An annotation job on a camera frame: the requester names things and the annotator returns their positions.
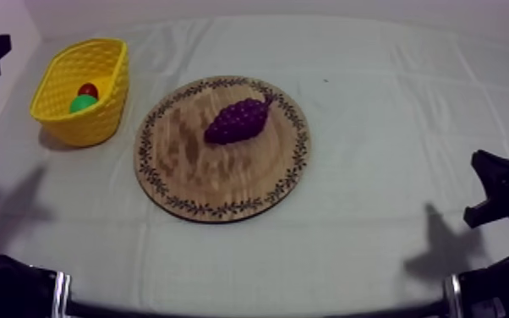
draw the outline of red ball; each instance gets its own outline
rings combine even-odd
[[[89,95],[93,96],[96,99],[99,99],[99,92],[96,90],[96,86],[94,86],[92,83],[85,83],[81,88],[79,88],[79,91],[77,92],[77,95]]]

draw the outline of toy fruit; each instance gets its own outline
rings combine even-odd
[[[96,98],[90,95],[79,95],[71,102],[69,112],[78,112],[97,102]]]
[[[96,99],[99,99],[99,91],[96,89],[96,86],[93,85],[92,83],[84,83],[83,86],[79,88],[77,95],[89,95],[95,97]]]
[[[205,142],[225,145],[260,134],[265,127],[272,100],[272,96],[265,96],[264,101],[247,98],[223,108],[207,127]]]

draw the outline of wood grain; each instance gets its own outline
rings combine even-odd
[[[226,106],[271,93],[265,128],[229,145],[203,141]],[[177,217],[236,222],[266,211],[300,180],[309,158],[308,124],[298,104],[266,82],[237,76],[200,79],[164,97],[140,126],[134,167],[144,191]]]

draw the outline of white cloth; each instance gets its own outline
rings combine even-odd
[[[48,147],[30,99],[51,57],[93,36],[129,44],[123,120],[102,145]],[[266,80],[294,98],[309,122],[311,158],[270,211],[228,225],[185,222],[140,189],[136,129],[170,90],[225,74]],[[62,38],[41,45],[0,117],[0,251],[72,274],[77,299],[141,310],[325,314],[435,299],[446,275],[509,255],[509,221],[468,232],[462,220],[465,206],[484,198],[469,165],[478,149],[509,157],[509,47],[501,44],[301,16]],[[39,182],[28,179],[40,165]],[[439,217],[427,214],[430,205]]]

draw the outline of plastic basket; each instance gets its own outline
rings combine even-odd
[[[69,113],[69,105],[84,83],[99,92],[96,104]],[[91,39],[56,55],[30,106],[31,116],[63,143],[101,143],[117,130],[129,90],[129,55],[118,39]]]

